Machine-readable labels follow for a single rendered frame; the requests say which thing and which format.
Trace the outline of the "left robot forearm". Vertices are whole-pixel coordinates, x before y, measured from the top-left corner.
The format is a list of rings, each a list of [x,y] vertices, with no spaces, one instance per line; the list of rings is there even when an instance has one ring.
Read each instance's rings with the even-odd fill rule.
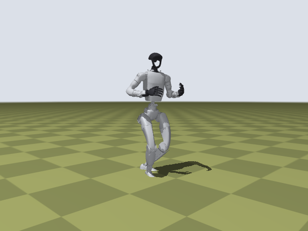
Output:
[[[179,94],[178,94],[178,91],[172,91],[172,93],[171,93],[171,97],[172,98],[177,98],[177,97],[180,97],[180,96],[178,96]]]

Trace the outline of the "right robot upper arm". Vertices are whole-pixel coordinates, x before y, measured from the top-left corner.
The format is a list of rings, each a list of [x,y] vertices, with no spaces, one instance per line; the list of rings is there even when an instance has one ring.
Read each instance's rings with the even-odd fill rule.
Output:
[[[144,81],[147,78],[147,75],[148,74],[146,72],[138,73],[136,78],[130,84],[129,88],[135,89],[141,83],[141,81]],[[128,95],[131,96],[130,94]]]

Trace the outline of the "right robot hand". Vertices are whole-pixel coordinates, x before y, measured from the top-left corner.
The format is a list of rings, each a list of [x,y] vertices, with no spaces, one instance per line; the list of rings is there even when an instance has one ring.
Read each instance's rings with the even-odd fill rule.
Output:
[[[155,87],[152,87],[151,89],[149,89],[149,90],[145,90],[145,94],[144,95],[142,95],[143,97],[146,97],[146,96],[160,96],[161,97],[161,95],[162,95],[162,93],[160,93],[160,92],[163,92],[163,91],[161,91],[161,90],[163,90],[162,88],[158,88],[159,86],[155,86]],[[160,92],[159,92],[160,91]],[[157,94],[158,93],[158,94]],[[159,94],[161,94],[161,95],[159,95]]]

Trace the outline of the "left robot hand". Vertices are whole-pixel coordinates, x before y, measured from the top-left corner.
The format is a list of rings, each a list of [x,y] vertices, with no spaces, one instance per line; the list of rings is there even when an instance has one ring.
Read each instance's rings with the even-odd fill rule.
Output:
[[[180,83],[179,84],[181,87],[180,87],[180,89],[178,90],[178,96],[182,96],[182,94],[184,94],[184,87],[183,87],[183,85]]]

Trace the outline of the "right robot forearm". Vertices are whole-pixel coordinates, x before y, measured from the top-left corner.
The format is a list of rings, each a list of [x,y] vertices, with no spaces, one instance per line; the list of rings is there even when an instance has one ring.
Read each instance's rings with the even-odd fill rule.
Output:
[[[145,90],[142,91],[138,91],[138,90],[134,90],[132,88],[127,88],[126,93],[130,94],[132,97],[140,97],[142,98],[145,94]]]

